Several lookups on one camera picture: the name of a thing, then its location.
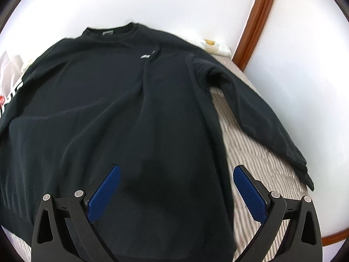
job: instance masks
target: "blue gripper pad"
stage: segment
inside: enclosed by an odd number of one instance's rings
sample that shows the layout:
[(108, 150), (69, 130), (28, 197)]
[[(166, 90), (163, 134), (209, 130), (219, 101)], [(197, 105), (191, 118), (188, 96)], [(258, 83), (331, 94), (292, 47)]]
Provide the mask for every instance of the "blue gripper pad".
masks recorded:
[(90, 222), (102, 216), (111, 196), (119, 186), (120, 176), (120, 167), (115, 165), (89, 200), (87, 218)]
[(239, 166), (234, 169), (233, 179), (253, 219), (263, 224), (267, 219), (266, 203), (263, 197)]

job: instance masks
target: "sweater sleeve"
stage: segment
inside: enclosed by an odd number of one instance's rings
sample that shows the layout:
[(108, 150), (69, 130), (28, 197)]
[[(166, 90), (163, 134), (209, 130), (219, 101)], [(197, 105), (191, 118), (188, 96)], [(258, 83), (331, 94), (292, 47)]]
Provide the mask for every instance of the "sweater sleeve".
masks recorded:
[(254, 140), (288, 161), (299, 179), (314, 190), (306, 160), (270, 106), (248, 85), (206, 52), (193, 59), (200, 87), (219, 87), (241, 129)]

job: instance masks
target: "black sweater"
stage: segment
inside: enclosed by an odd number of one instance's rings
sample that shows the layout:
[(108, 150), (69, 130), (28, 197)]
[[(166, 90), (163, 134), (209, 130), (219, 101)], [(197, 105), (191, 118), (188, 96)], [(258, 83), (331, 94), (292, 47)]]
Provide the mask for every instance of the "black sweater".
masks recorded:
[(95, 227), (120, 262), (230, 262), (233, 199), (210, 86), (313, 189), (305, 159), (271, 108), (209, 54), (140, 24), (112, 30), (53, 45), (1, 111), (0, 224), (30, 245), (44, 194), (71, 196), (118, 164), (120, 186)]

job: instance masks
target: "striped bed sheet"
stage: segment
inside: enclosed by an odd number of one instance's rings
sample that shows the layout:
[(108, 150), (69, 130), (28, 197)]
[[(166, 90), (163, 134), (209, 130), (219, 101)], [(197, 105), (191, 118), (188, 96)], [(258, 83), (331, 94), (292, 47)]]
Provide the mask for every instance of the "striped bed sheet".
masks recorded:
[[(228, 57), (213, 56), (258, 93), (247, 77)], [(233, 182), (233, 170), (235, 166), (243, 164), (252, 176), (260, 180), (268, 190), (276, 190), (285, 198), (301, 199), (304, 195), (308, 195), (308, 190), (306, 185), (301, 183), (297, 178), (289, 163), (242, 132), (220, 89), (212, 88), (211, 95), (222, 129), (233, 193), (234, 238), (237, 245), (237, 250), (233, 257), (233, 261), (235, 261), (260, 227), (260, 223), (253, 220), (240, 193), (235, 187)], [(287, 220), (282, 222), (275, 241), (264, 261), (269, 261), (275, 256), (285, 234), (287, 224)], [(22, 259), (25, 262), (31, 262), (30, 246), (8, 230), (4, 229), (4, 231)]]

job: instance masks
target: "white wall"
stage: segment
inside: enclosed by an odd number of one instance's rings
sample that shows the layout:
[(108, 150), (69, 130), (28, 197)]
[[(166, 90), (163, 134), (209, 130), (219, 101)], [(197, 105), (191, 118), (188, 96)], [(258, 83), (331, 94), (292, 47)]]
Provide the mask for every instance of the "white wall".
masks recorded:
[(0, 34), (0, 54), (40, 55), (90, 26), (130, 21), (181, 36), (199, 36), (235, 50), (254, 0), (22, 0)]
[(342, 240), (335, 244), (324, 246), (322, 248), (322, 262), (331, 262), (334, 256), (338, 253), (339, 249), (341, 249), (344, 242), (345, 240)]
[(322, 236), (349, 227), (348, 62), (334, 0), (275, 0), (245, 70), (308, 161)]

